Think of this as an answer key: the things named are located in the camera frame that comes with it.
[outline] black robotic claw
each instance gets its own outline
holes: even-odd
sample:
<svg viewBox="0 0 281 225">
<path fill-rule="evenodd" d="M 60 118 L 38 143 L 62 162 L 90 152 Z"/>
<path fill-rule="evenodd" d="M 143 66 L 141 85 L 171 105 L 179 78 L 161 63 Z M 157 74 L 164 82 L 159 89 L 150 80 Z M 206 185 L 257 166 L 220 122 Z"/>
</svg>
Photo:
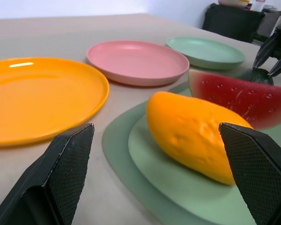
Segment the black robotic claw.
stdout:
<svg viewBox="0 0 281 225">
<path fill-rule="evenodd" d="M 260 47 L 253 64 L 253 69 L 262 66 L 269 57 L 278 59 L 278 62 L 270 70 L 268 76 L 277 76 L 281 73 L 281 19 L 277 22 L 277 27 L 273 35 Z"/>
</svg>

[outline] mango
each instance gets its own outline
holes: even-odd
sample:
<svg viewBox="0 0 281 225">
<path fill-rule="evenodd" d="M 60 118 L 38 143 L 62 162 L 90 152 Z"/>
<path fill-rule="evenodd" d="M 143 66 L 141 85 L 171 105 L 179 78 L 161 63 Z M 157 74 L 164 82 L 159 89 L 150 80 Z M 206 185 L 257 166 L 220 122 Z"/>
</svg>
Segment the mango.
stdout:
<svg viewBox="0 0 281 225">
<path fill-rule="evenodd" d="M 227 122 L 252 128 L 245 119 L 214 103 L 170 92 L 155 93 L 146 110 L 150 132 L 168 156 L 220 183 L 235 183 L 218 127 Z"/>
</svg>

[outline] red watermelon flesh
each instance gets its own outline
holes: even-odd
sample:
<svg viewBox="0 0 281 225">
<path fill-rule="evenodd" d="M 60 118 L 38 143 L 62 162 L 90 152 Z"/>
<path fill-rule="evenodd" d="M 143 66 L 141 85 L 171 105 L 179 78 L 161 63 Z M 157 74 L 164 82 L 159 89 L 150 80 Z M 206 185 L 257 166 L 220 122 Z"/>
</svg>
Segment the red watermelon flesh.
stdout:
<svg viewBox="0 0 281 225">
<path fill-rule="evenodd" d="M 281 87 L 190 70 L 192 96 L 226 107 L 255 129 L 281 123 Z"/>
</svg>

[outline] beige tabletop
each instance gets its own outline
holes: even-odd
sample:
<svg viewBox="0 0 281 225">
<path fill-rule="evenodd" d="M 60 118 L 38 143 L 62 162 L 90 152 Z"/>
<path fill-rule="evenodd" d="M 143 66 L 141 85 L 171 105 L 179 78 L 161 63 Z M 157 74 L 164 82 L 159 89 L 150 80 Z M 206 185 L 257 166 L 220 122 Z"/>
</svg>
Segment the beige tabletop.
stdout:
<svg viewBox="0 0 281 225">
<path fill-rule="evenodd" d="M 196 36 L 222 41 L 246 55 L 237 70 L 252 67 L 258 46 L 146 14 L 0 20 L 0 59 L 15 57 L 60 57 L 86 62 L 89 47 L 107 40 L 141 40 L 165 44 L 174 36 Z M 263 66 L 270 69 L 270 59 Z M 130 88 L 110 84 L 103 108 L 89 121 L 95 124 L 85 186 L 73 225 L 149 225 L 154 217 L 130 194 L 109 166 L 102 149 L 105 128 L 121 113 L 146 101 L 158 90 L 168 90 L 186 81 L 162 88 Z M 281 75 L 275 80 L 281 86 Z M 22 172 L 48 147 L 49 142 L 25 148 L 0 149 L 0 204 Z"/>
</svg>

